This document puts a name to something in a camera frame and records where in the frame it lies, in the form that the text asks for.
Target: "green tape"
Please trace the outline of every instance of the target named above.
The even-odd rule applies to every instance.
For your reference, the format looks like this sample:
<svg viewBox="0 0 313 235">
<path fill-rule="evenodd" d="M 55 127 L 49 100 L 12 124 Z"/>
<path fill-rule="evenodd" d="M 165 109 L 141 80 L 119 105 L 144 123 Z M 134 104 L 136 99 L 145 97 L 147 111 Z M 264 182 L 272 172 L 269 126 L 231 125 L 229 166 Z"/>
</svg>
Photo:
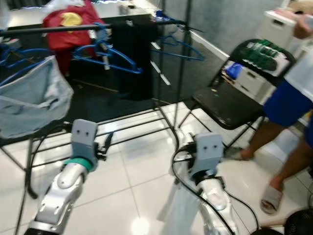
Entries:
<svg viewBox="0 0 313 235">
<path fill-rule="evenodd" d="M 76 163 L 76 164 L 80 164 L 82 166 L 84 166 L 88 172 L 90 172 L 90 170 L 92 169 L 92 164 L 90 161 L 88 161 L 87 159 L 85 158 L 73 158 L 73 159 L 70 159 L 70 160 L 67 160 L 64 165 L 67 165 L 69 163 Z"/>
</svg>

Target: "floor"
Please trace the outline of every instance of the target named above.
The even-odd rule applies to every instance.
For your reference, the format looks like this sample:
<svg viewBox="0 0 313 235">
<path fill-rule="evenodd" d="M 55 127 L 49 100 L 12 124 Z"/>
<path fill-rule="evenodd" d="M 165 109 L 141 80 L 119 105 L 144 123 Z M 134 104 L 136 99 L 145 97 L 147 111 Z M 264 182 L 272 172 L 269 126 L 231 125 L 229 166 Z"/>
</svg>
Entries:
<svg viewBox="0 0 313 235">
<path fill-rule="evenodd" d="M 171 121 L 174 118 L 174 105 L 164 107 Z M 187 107 L 179 104 L 178 120 L 188 112 Z M 225 142 L 240 130 L 222 130 L 201 110 L 194 113 L 205 122 L 212 131 L 221 133 Z M 158 117 L 158 113 L 149 113 L 139 117 L 116 121 L 99 127 L 100 132 L 133 125 Z M 163 121 L 156 121 L 140 127 L 117 132 L 114 141 L 141 134 L 143 132 L 163 127 Z M 193 134 L 205 132 L 193 117 L 178 130 L 181 142 L 188 141 L 189 132 Z M 237 145 L 246 146 L 252 132 L 240 139 Z M 50 138 L 44 146 L 68 141 L 70 134 Z M 96 139 L 103 142 L 105 137 Z M 297 138 L 289 138 L 289 144 L 295 145 Z M 250 162 L 224 161 L 218 165 L 219 175 L 224 177 L 228 191 L 241 198 L 253 207 L 260 222 L 268 222 L 288 216 L 293 211 L 306 205 L 307 192 L 311 179 L 307 172 L 301 172 L 286 183 L 285 195 L 279 213 L 275 216 L 264 214 L 259 208 L 260 197 L 271 175 L 282 165 L 286 153 L 275 148 L 275 143 L 266 146 L 256 154 Z M 27 142 L 19 142 L 6 146 L 6 149 L 16 156 L 21 164 L 25 163 Z M 81 197 L 75 203 L 75 209 L 67 225 L 67 235 L 158 235 L 164 225 L 157 218 L 167 201 L 173 176 L 169 175 L 170 158 L 174 152 L 172 135 L 168 131 L 141 137 L 132 141 L 114 145 L 109 149 L 106 162 L 100 162 L 99 167 L 88 176 Z M 68 156 L 69 146 L 58 147 L 38 155 L 37 163 Z M 33 187 L 42 195 L 51 179 L 58 173 L 62 163 L 56 162 L 33 171 Z M 18 169 L 8 157 L 0 152 L 0 234 L 12 235 L 16 225 L 23 188 L 23 172 Z M 40 200 L 27 197 L 22 218 L 20 234 L 27 228 Z M 250 212 L 232 201 L 234 219 L 239 234 L 247 235 L 254 231 L 255 223 Z M 192 235 L 202 235 L 201 217 L 197 215 L 191 228 Z"/>
</svg>

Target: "hand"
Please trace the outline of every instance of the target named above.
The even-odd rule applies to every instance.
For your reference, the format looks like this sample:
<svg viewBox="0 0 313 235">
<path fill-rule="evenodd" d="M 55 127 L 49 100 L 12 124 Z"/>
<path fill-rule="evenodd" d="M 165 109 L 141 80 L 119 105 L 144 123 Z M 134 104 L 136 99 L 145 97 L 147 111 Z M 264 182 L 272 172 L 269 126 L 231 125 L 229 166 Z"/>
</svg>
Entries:
<svg viewBox="0 0 313 235">
<path fill-rule="evenodd" d="M 312 30 L 306 23 L 306 16 L 301 15 L 297 19 L 297 24 L 294 27 L 293 35 L 299 39 L 305 39 L 312 35 Z"/>
<path fill-rule="evenodd" d="M 296 21 L 298 18 L 298 15 L 294 14 L 293 12 L 287 11 L 287 10 L 284 10 L 281 8 L 275 9 L 275 13 L 280 15 L 280 16 L 286 17 L 290 20 L 293 20 L 293 21 Z"/>
</svg>

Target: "blue hanger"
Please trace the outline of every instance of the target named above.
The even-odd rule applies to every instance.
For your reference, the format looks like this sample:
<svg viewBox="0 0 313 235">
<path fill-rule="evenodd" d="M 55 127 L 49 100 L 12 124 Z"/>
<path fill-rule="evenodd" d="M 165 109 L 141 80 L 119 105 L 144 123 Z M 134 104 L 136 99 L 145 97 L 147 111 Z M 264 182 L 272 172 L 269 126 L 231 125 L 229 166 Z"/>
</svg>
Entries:
<svg viewBox="0 0 313 235">
<path fill-rule="evenodd" d="M 0 55 L 0 66 L 5 66 L 6 68 L 13 68 L 14 66 L 27 61 L 27 53 L 29 52 L 37 52 L 37 51 L 44 51 L 44 52 L 48 52 L 49 54 L 51 53 L 50 50 L 45 49 L 45 48 L 33 48 L 33 49 L 26 49 L 26 50 L 19 50 L 17 48 L 10 48 L 9 46 L 5 45 L 1 45 L 0 46 L 2 49 L 4 49 L 5 51 Z M 19 55 L 22 55 L 23 59 L 18 60 L 12 64 L 7 64 L 7 59 L 9 58 L 10 54 L 12 52 L 17 52 Z"/>
<path fill-rule="evenodd" d="M 167 36 L 163 36 L 160 38 L 160 42 L 161 44 L 166 44 L 166 45 L 170 45 L 170 46 L 179 46 L 182 45 L 183 47 L 187 47 L 189 51 L 193 51 L 197 57 L 193 57 L 193 56 L 187 56 L 187 55 L 179 55 L 179 54 L 174 54 L 174 53 L 170 53 L 170 52 L 165 52 L 165 51 L 160 51 L 160 50 L 152 50 L 153 52 L 157 52 L 160 54 L 165 54 L 165 55 L 171 55 L 171 56 L 175 56 L 175 57 L 180 57 L 180 58 L 184 58 L 184 59 L 188 59 L 188 60 L 198 60 L 198 61 L 203 61 L 205 60 L 205 57 L 194 47 L 192 47 L 191 45 L 184 43 L 182 41 L 177 40 L 173 34 L 176 33 L 178 31 L 178 26 L 176 27 L 176 29 L 172 32 L 169 33 L 169 35 Z"/>
<path fill-rule="evenodd" d="M 5 50 L 2 54 L 0 54 L 0 66 L 3 66 L 3 67 L 8 68 L 8 69 L 13 68 L 14 66 L 16 66 L 16 65 L 18 65 L 18 64 L 20 64 L 20 63 L 22 63 L 24 61 L 27 61 L 27 58 L 22 58 L 21 60 L 18 60 L 18 61 L 14 62 L 14 63 L 7 64 L 7 59 L 9 58 L 11 52 L 18 52 L 20 55 L 25 56 L 25 57 L 26 57 L 27 53 L 34 52 L 34 51 L 44 51 L 44 52 L 49 52 L 49 54 L 50 54 L 50 50 L 44 49 L 44 48 L 34 48 L 34 49 L 19 50 L 17 48 L 10 48 L 7 45 L 5 45 L 5 46 L 0 45 L 0 47 Z M 2 82 L 0 82 L 0 87 L 5 85 L 5 84 L 7 84 L 8 82 L 10 82 L 12 79 L 17 77 L 21 73 L 23 73 L 25 71 L 28 71 L 28 70 L 36 67 L 37 65 L 41 64 L 43 61 L 44 60 L 42 60 L 40 62 L 37 62 L 37 63 L 34 63 L 32 65 L 29 65 L 29 66 L 21 69 L 20 71 L 16 72 L 15 74 L 9 76 L 8 78 L 6 78 Z"/>
<path fill-rule="evenodd" d="M 15 74 L 9 76 L 8 78 L 6 78 L 5 80 L 3 80 L 2 82 L 0 82 L 0 87 L 7 84 L 8 82 L 10 82 L 13 78 L 17 77 L 18 75 L 20 75 L 21 73 L 25 72 L 25 71 L 28 71 L 34 67 L 36 67 L 37 65 L 41 64 L 42 61 L 38 62 L 38 63 L 35 63 L 35 64 L 32 64 L 32 65 L 29 65 L 23 69 L 21 69 L 20 71 L 16 72 Z"/>
<path fill-rule="evenodd" d="M 76 59 L 79 59 L 79 60 L 84 60 L 84 61 L 88 61 L 88 62 L 92 62 L 92 63 L 96 63 L 96 64 L 101 64 L 101 65 L 107 65 L 107 66 L 110 66 L 110 67 L 112 67 L 114 69 L 123 70 L 123 71 L 126 71 L 126 72 L 131 72 L 131 73 L 135 73 L 135 74 L 142 73 L 143 70 L 141 68 L 137 68 L 136 63 L 133 60 L 131 60 L 126 55 L 124 55 L 122 52 L 113 49 L 111 45 L 107 44 L 106 40 L 107 40 L 108 36 L 107 36 L 106 30 L 105 30 L 105 27 L 102 24 L 99 24 L 99 23 L 94 23 L 94 24 L 96 24 L 96 25 L 98 25 L 98 26 L 100 26 L 102 28 L 102 30 L 100 32 L 100 39 L 97 40 L 96 43 L 93 44 L 93 45 L 86 45 L 86 46 L 82 46 L 82 47 L 77 48 L 72 53 L 73 57 L 76 58 Z M 99 51 L 100 44 L 104 44 L 106 46 L 106 48 L 107 48 L 106 52 Z M 96 53 L 96 55 L 112 57 L 113 54 L 116 54 L 116 55 L 122 57 L 124 60 L 126 60 L 130 64 L 131 69 L 123 68 L 123 67 L 120 67 L 120 66 L 117 66 L 117 65 L 113 65 L 113 64 L 109 64 L 109 63 L 105 63 L 105 62 L 100 62 L 100 61 L 89 59 L 89 58 L 84 58 L 84 57 L 81 56 L 81 51 L 85 50 L 87 48 L 93 48 L 93 50 Z"/>
</svg>

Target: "black cable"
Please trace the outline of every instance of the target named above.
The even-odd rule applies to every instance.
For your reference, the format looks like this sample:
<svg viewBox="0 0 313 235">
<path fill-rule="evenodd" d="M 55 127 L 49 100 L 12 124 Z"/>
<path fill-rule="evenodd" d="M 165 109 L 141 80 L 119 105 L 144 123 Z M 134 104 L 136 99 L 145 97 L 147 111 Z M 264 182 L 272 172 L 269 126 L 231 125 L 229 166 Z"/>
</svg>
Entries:
<svg viewBox="0 0 313 235">
<path fill-rule="evenodd" d="M 250 211 L 251 213 L 253 214 L 253 217 L 255 219 L 255 223 L 256 223 L 256 230 L 259 230 L 260 228 L 260 225 L 259 225 L 259 220 L 255 214 L 255 212 L 253 211 L 253 209 L 247 204 L 245 203 L 244 201 L 240 200 L 239 198 L 235 197 L 234 195 L 230 194 L 226 189 L 224 189 L 224 191 L 227 193 L 228 196 L 230 196 L 231 198 L 235 199 L 236 201 L 240 202 L 241 204 L 243 204 L 244 206 L 246 206 Z"/>
<path fill-rule="evenodd" d="M 220 218 L 220 220 L 224 223 L 224 225 L 227 227 L 228 231 L 230 232 L 231 235 L 235 235 L 234 231 L 231 229 L 231 227 L 229 226 L 229 224 L 226 222 L 226 220 L 223 218 L 223 216 L 215 209 L 215 207 L 209 203 L 207 200 L 205 200 L 202 196 L 200 196 L 198 194 L 198 192 L 196 192 L 194 189 L 192 189 L 191 187 L 189 187 L 177 174 L 177 172 L 175 171 L 175 167 L 174 164 L 175 162 L 175 156 L 180 153 L 180 152 L 188 152 L 188 147 L 185 146 L 183 148 L 180 148 L 179 150 L 177 150 L 173 156 L 172 156 L 172 172 L 174 174 L 174 176 L 176 177 L 176 179 L 186 188 L 188 189 L 193 195 L 195 195 L 197 198 L 199 198 L 202 202 L 204 202 L 206 205 L 208 205 L 214 212 L 215 214 Z"/>
</svg>

